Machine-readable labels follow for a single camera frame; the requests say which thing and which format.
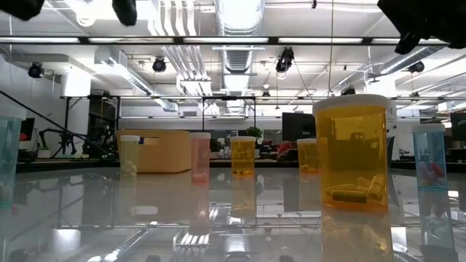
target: computer monitor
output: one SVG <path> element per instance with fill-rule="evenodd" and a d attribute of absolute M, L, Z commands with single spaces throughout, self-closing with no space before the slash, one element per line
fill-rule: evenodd
<path fill-rule="evenodd" d="M 453 141 L 466 140 L 466 113 L 452 113 L 451 120 L 451 139 Z"/>
<path fill-rule="evenodd" d="M 21 141 L 31 141 L 35 118 L 29 118 L 21 123 Z"/>
<path fill-rule="evenodd" d="M 282 140 L 315 138 L 315 118 L 311 114 L 282 113 Z"/>

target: black object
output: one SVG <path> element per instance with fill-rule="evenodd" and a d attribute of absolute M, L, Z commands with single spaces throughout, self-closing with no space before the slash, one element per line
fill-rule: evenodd
<path fill-rule="evenodd" d="M 400 32 L 395 49 L 407 54 L 421 39 L 438 38 L 450 48 L 466 47 L 463 33 L 466 9 L 464 1 L 379 0 L 377 4 Z"/>
<path fill-rule="evenodd" d="M 21 134 L 26 136 L 26 139 L 23 139 L 22 141 L 31 141 L 35 121 L 35 118 L 28 118 L 21 122 Z"/>
<path fill-rule="evenodd" d="M 451 139 L 453 141 L 466 140 L 466 113 L 450 114 Z"/>
<path fill-rule="evenodd" d="M 356 90 L 354 87 L 346 87 L 341 91 L 341 95 L 355 95 Z"/>
<path fill-rule="evenodd" d="M 285 73 L 292 65 L 292 61 L 294 60 L 294 52 L 293 48 L 285 47 L 281 56 L 278 59 L 277 66 L 275 70 L 278 73 Z"/>
<path fill-rule="evenodd" d="M 42 68 L 42 63 L 33 62 L 31 67 L 28 70 L 28 75 L 34 79 L 40 79 L 44 77 L 44 68 Z"/>
<path fill-rule="evenodd" d="M 413 65 L 410 65 L 408 67 L 408 71 L 410 73 L 421 73 L 425 69 L 424 63 L 422 61 L 419 61 Z"/>
<path fill-rule="evenodd" d="M 315 138 L 315 118 L 311 114 L 282 113 L 282 140 Z"/>
<path fill-rule="evenodd" d="M 40 14 L 44 2 L 45 0 L 2 0 L 0 10 L 23 21 L 28 21 Z"/>
<path fill-rule="evenodd" d="M 39 131 L 39 137 L 41 138 L 42 142 L 42 147 L 47 148 L 47 143 L 45 142 L 45 133 L 46 132 L 54 132 L 60 135 L 61 141 L 59 142 L 60 148 L 50 157 L 50 158 L 55 158 L 62 149 L 67 148 L 68 146 L 71 145 L 71 154 L 74 155 L 77 150 L 76 147 L 74 146 L 74 137 L 79 135 L 82 137 L 85 137 L 86 135 L 83 134 L 75 134 L 63 130 L 54 130 L 52 128 L 47 128 L 45 130 Z"/>
<path fill-rule="evenodd" d="M 136 0 L 113 0 L 111 6 L 120 23 L 126 26 L 136 24 L 138 11 L 136 10 Z"/>
<path fill-rule="evenodd" d="M 154 71 L 157 73 L 165 72 L 165 69 L 167 69 L 167 65 L 165 64 L 165 59 L 163 57 L 155 58 L 155 62 L 152 65 L 152 69 L 154 69 Z"/>

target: cable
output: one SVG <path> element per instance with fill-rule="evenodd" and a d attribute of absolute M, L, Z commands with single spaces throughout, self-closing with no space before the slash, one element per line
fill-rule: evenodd
<path fill-rule="evenodd" d="M 298 63 L 293 59 L 294 65 L 296 66 L 296 69 L 298 70 L 299 77 L 301 78 L 301 81 L 303 82 L 304 89 L 306 89 L 308 96 L 311 98 L 312 104 L 314 104 L 314 98 L 312 98 L 311 92 L 307 89 L 306 83 L 304 82 L 303 76 L 301 75 L 301 71 L 299 70 Z"/>
<path fill-rule="evenodd" d="M 280 109 L 278 107 L 278 74 L 275 74 L 275 82 L 277 84 L 277 94 L 275 95 L 275 97 L 277 98 L 277 107 L 275 109 Z"/>
<path fill-rule="evenodd" d="M 332 55 L 333 55 L 333 16 L 335 9 L 333 8 L 335 4 L 335 0 L 332 0 L 332 23 L 331 23 L 331 42 L 330 42 L 330 66 L 328 69 L 328 91 L 327 91 L 327 98 L 330 96 L 330 84 L 332 79 Z"/>

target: reflective table surface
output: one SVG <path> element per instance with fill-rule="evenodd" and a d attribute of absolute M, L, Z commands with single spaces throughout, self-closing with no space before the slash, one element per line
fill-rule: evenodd
<path fill-rule="evenodd" d="M 461 175 L 449 181 L 446 202 L 436 202 L 419 199 L 414 171 L 391 170 L 390 215 L 374 215 L 322 210 L 318 176 L 297 169 L 258 168 L 254 179 L 238 180 L 213 168 L 209 183 L 192 183 L 190 172 L 135 180 L 118 172 L 18 176 L 11 210 L 0 210 L 1 261 L 431 261 L 424 244 L 448 226 L 466 261 Z M 450 205 L 452 222 L 428 232 L 434 240 L 421 230 L 423 201 L 432 223 Z"/>

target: ventilation duct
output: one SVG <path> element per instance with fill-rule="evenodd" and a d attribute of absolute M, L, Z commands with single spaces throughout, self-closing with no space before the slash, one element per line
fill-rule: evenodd
<path fill-rule="evenodd" d="M 409 66 L 435 54 L 445 47 L 423 47 L 418 50 L 414 50 L 406 55 L 398 55 L 390 61 L 383 63 L 378 66 L 374 66 L 374 73 L 369 74 L 369 77 L 379 77 L 393 74 Z M 345 87 L 345 83 L 352 84 L 356 81 L 365 78 L 367 70 L 370 69 L 370 65 L 362 65 L 354 73 L 350 74 L 347 78 L 341 80 L 336 87 Z"/>
<path fill-rule="evenodd" d="M 381 65 L 378 70 L 379 74 L 374 74 L 374 76 L 386 76 L 398 72 L 401 69 L 407 68 L 420 60 L 435 54 L 443 48 L 445 47 L 423 47 L 406 55 L 399 55 Z"/>
<path fill-rule="evenodd" d="M 257 36 L 264 18 L 264 0 L 215 0 L 218 34 L 221 36 Z M 244 91 L 254 51 L 224 50 L 221 59 L 224 85 L 228 91 Z"/>
<path fill-rule="evenodd" d="M 156 87 L 145 82 L 136 72 L 128 68 L 127 57 L 123 52 L 112 52 L 108 47 L 99 47 L 95 51 L 94 60 L 97 64 L 105 64 L 112 67 L 112 72 L 119 74 L 134 88 L 144 92 L 146 95 L 163 95 L 161 90 L 157 90 Z M 176 103 L 162 99 L 155 99 L 154 101 L 163 107 L 163 111 L 178 112 L 178 105 Z"/>

